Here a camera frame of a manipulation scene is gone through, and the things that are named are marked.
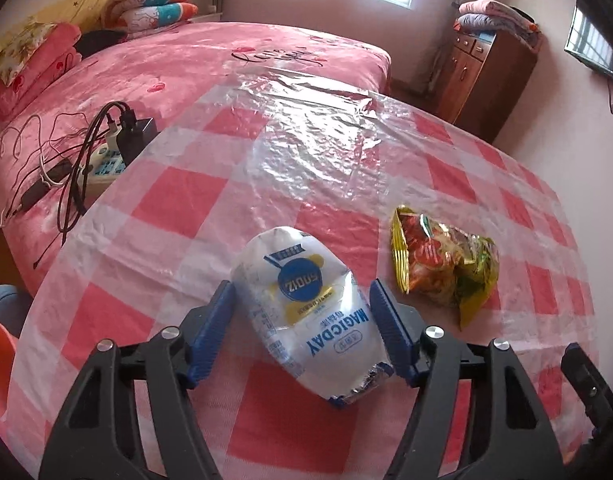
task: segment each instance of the table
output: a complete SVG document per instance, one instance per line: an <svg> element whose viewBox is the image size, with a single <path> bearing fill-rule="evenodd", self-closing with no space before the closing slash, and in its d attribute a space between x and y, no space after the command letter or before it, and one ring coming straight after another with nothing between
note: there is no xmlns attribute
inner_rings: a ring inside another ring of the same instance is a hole
<svg viewBox="0 0 613 480"><path fill-rule="evenodd" d="M586 270L554 191L515 160L416 108L346 84L255 68L191 105L87 213L49 270L22 332L9 391L8 446L37 475L79 367L102 338L144 341L205 304L235 255L279 225L327 245L366 287L391 280L390 220L407 204L500 251L497 290L463 332L507 338L563 450L589 430L559 372L573 341L597 360ZM225 479L382 478L415 392L391 379L338 411L285 373L237 313L211 377L190 393ZM164 473L137 387L150 466ZM468 407L461 384L445 468Z"/></svg>

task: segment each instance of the wall-mounted tv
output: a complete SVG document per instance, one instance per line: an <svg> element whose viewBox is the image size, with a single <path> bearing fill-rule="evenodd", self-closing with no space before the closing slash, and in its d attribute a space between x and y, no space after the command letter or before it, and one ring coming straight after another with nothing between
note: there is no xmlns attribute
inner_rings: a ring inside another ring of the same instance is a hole
<svg viewBox="0 0 613 480"><path fill-rule="evenodd" d="M613 20L598 0L577 0L565 50L613 79Z"/></svg>

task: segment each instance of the cabinet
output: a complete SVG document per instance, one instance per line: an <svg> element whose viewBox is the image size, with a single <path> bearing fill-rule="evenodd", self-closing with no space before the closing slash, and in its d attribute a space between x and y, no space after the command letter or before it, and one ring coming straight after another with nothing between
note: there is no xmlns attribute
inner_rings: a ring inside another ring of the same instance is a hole
<svg viewBox="0 0 613 480"><path fill-rule="evenodd" d="M457 33L438 81L434 114L493 142L537 60L536 54L507 32L482 38Z"/></svg>

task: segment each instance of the pink blanket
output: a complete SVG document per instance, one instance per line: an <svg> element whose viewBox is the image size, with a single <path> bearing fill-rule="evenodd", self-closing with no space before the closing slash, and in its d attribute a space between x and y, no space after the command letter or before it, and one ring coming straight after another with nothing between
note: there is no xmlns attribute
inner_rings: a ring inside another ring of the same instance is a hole
<svg viewBox="0 0 613 480"><path fill-rule="evenodd" d="M258 23L183 24L91 56L51 85L11 126L20 128L31 114L38 114L43 119L45 142L60 112L83 112L91 120L106 102L124 100L138 117L155 118L161 131L224 76L260 65L321 75L384 92L391 59L375 46L301 28ZM61 139L84 126L83 118L60 117L52 138ZM38 147L34 123L24 131L18 160L13 157L15 136L9 132L4 137L0 214L10 206L18 172L24 175L38 164L37 155L32 154ZM64 150L78 142L65 139L54 145ZM49 150L45 156L51 156ZM29 164L22 170L29 157ZM35 179L36 176L27 179L21 191ZM15 216L4 227L11 253L32 294L59 251L59 241L52 243L58 234L58 199L59 190L52 190L29 212Z"/></svg>

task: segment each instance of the bag of food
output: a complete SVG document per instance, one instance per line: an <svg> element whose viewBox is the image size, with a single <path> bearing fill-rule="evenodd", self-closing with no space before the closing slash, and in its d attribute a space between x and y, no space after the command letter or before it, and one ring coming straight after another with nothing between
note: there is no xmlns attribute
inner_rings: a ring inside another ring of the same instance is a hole
<svg viewBox="0 0 613 480"><path fill-rule="evenodd" d="M472 235L416 213L406 206L392 221L395 275L400 290L417 290L437 303L459 306L466 327L498 280L493 240Z"/></svg>
<svg viewBox="0 0 613 480"><path fill-rule="evenodd" d="M353 274L311 235L256 236L231 279L267 350L317 395L348 404L393 372Z"/></svg>

